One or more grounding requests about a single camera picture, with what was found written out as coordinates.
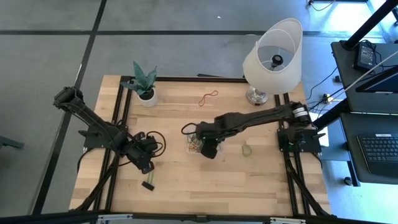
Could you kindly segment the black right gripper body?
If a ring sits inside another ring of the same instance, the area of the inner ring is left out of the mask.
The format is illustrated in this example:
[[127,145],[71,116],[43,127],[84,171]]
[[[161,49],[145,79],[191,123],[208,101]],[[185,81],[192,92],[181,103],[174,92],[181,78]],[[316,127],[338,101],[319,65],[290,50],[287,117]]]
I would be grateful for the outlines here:
[[217,143],[223,141],[226,128],[221,123],[206,123],[202,121],[195,128],[195,136],[199,140],[214,140]]

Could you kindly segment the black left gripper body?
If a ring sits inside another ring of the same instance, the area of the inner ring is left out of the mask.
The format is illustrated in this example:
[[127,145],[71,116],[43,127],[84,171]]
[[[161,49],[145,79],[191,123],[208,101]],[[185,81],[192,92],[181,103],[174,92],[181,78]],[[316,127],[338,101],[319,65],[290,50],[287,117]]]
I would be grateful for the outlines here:
[[133,136],[132,145],[127,150],[127,158],[133,164],[148,164],[157,149],[155,137],[138,133]]

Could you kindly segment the clear plastic bin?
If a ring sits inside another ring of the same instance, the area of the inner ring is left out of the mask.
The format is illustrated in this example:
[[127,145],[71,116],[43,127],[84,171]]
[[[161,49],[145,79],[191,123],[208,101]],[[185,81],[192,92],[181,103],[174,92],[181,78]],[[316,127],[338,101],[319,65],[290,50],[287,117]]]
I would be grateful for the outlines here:
[[205,144],[207,146],[208,158],[209,158],[209,147],[210,146],[217,144],[218,145],[218,147],[217,147],[218,152],[222,151],[222,147],[221,147],[222,143],[217,143],[214,140],[206,140],[206,139],[205,140],[199,140],[199,139],[196,138],[195,133],[191,133],[191,134],[187,135],[187,138],[186,138],[186,141],[185,141],[185,151],[187,153],[190,153],[190,154],[201,154],[201,153],[191,153],[191,152],[188,151],[188,143],[195,142],[195,141],[201,141],[202,145]]

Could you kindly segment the red rubber band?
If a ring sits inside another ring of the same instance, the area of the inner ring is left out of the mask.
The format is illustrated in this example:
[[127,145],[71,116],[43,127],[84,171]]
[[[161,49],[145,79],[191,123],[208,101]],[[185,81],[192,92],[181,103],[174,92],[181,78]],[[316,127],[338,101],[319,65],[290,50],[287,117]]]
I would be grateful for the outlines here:
[[204,105],[205,105],[205,102],[206,102],[206,97],[207,97],[207,96],[217,96],[217,95],[218,95],[218,91],[217,91],[217,90],[214,90],[214,91],[212,91],[211,93],[204,94],[204,95],[202,96],[201,100],[198,102],[198,105],[199,105],[199,106],[204,106]]

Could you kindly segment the white round plant pot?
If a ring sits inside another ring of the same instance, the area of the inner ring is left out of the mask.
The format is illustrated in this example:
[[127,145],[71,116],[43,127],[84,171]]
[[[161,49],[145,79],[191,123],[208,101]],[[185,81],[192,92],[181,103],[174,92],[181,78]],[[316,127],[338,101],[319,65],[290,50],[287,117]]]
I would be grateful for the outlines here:
[[156,103],[158,101],[157,92],[156,92],[155,88],[152,88],[148,94],[139,95],[138,99],[141,102],[142,106],[145,106],[148,108],[153,107],[156,105]]

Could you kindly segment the silver lamp base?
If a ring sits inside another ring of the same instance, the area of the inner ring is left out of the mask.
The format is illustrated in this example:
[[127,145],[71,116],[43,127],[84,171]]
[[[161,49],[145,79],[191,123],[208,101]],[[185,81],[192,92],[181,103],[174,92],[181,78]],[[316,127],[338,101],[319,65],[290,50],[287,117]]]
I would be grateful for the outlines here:
[[[268,61],[271,63],[269,70],[274,71],[276,67],[279,67],[283,64],[284,60],[281,55],[276,54],[271,57]],[[246,99],[248,102],[254,106],[261,106],[267,102],[269,99],[269,95],[266,93],[260,92],[255,89],[253,86],[250,86],[246,92]]]

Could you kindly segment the green snake plant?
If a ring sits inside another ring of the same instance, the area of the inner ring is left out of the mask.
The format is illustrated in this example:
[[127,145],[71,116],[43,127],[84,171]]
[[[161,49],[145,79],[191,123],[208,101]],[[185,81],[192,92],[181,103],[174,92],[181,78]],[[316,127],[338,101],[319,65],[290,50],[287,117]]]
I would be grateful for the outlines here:
[[134,90],[138,95],[148,95],[155,87],[154,82],[157,77],[157,66],[154,67],[148,74],[145,74],[140,65],[133,61],[134,81],[128,83],[121,82],[120,85],[129,90]]

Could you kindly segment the white lampshade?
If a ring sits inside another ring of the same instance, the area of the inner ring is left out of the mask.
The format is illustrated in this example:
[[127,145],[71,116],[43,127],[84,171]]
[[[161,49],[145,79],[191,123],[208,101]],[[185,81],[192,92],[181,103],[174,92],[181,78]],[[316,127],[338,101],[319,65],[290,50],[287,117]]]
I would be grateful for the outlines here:
[[302,77],[302,42],[303,29],[298,20],[288,18],[273,25],[244,59],[247,82],[272,95],[294,90]]

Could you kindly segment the white paper sheet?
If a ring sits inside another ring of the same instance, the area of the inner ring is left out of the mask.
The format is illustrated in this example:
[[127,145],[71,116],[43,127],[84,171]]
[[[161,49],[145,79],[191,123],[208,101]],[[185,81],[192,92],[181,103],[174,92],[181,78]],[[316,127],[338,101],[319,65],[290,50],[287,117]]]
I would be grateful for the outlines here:
[[[319,117],[319,115],[317,113],[310,112],[310,117],[312,121],[315,121]],[[320,138],[318,138],[320,145],[323,147],[328,147],[330,145],[328,138],[328,128],[319,129],[318,135],[322,135]]]

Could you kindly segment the grey chair leg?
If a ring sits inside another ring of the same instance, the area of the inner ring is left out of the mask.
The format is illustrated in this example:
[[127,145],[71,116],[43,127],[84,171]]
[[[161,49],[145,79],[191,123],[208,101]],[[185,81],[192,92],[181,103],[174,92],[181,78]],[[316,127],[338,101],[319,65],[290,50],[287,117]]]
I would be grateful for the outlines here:
[[3,146],[10,146],[16,149],[22,149],[24,147],[24,143],[23,142],[18,142],[9,138],[6,138],[4,136],[0,136],[0,149]]

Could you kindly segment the black rolling desk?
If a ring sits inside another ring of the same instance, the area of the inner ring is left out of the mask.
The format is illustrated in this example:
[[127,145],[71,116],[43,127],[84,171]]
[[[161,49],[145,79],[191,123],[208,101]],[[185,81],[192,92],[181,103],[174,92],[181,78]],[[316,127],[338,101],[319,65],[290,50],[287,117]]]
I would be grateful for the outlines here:
[[340,116],[354,170],[360,182],[398,185],[398,178],[375,175],[368,171],[357,135],[398,133],[397,115],[343,113]]

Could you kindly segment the black keyboard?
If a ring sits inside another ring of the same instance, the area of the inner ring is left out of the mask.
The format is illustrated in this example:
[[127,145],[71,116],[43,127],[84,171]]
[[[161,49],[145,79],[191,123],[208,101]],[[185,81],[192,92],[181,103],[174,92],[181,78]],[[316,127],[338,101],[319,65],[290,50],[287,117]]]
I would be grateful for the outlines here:
[[398,133],[360,134],[356,138],[370,173],[398,178]]

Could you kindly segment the black power adapter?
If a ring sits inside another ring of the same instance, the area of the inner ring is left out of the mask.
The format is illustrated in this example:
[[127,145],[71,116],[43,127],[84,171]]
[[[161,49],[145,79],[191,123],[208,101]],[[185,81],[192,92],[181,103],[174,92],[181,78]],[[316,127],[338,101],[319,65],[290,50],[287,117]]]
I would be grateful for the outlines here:
[[375,51],[373,45],[368,42],[361,42],[356,49],[353,68],[362,72],[367,72],[375,66]]

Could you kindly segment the black monitor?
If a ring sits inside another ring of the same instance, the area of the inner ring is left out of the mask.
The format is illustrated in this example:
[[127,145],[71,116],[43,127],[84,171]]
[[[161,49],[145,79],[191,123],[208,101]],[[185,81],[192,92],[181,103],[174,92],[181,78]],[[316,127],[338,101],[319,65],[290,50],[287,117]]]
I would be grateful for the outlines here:
[[383,71],[355,90],[363,93],[398,93],[398,66]]

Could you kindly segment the black vertical pole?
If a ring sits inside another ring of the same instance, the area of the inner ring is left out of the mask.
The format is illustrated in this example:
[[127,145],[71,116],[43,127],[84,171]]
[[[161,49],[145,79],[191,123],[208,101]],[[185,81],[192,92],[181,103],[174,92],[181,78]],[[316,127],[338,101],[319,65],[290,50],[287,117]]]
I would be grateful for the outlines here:
[[354,48],[359,41],[378,25],[398,5],[398,0],[386,0],[385,3],[345,42],[342,46],[346,50]]

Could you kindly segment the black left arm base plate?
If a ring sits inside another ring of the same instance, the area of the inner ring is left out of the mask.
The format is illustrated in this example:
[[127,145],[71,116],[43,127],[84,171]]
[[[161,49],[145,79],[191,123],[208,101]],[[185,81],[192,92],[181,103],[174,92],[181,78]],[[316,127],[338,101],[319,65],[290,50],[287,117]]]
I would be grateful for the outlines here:
[[86,131],[80,130],[79,133],[85,138],[83,146],[87,148],[119,147],[127,141],[127,132],[108,123],[104,126],[91,125]]

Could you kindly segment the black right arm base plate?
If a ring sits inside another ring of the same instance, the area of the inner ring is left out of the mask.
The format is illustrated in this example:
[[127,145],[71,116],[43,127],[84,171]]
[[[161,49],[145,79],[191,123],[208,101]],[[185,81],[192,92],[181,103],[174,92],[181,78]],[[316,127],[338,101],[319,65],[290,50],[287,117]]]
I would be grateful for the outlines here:
[[317,133],[314,129],[304,129],[298,134],[298,139],[293,140],[289,138],[288,129],[277,130],[279,149],[282,152],[319,153],[322,151],[319,139],[325,135],[325,133]]

